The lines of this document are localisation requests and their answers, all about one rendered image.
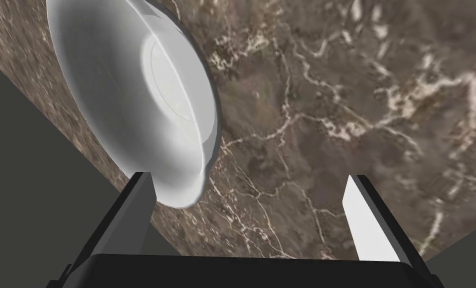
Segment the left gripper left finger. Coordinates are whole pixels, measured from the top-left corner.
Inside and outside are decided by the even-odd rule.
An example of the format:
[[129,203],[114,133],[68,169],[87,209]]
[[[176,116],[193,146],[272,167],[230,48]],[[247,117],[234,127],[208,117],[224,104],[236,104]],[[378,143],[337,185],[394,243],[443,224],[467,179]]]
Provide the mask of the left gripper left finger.
[[156,201],[151,173],[134,173],[90,236],[74,265],[80,266],[90,256],[97,254],[138,254]]

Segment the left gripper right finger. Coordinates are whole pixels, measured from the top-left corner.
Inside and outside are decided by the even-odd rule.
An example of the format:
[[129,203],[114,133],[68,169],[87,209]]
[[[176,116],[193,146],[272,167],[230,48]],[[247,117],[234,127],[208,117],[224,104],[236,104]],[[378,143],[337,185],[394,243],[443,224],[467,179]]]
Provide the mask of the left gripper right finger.
[[348,177],[342,206],[361,261],[425,266],[416,248],[364,174]]

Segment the white bowl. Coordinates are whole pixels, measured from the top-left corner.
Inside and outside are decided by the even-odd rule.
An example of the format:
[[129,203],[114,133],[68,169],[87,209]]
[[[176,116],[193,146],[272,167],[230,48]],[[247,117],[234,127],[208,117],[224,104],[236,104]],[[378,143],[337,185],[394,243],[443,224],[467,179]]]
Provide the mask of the white bowl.
[[70,93],[99,143],[157,200],[193,206],[220,146],[221,106],[197,42],[159,0],[46,0]]

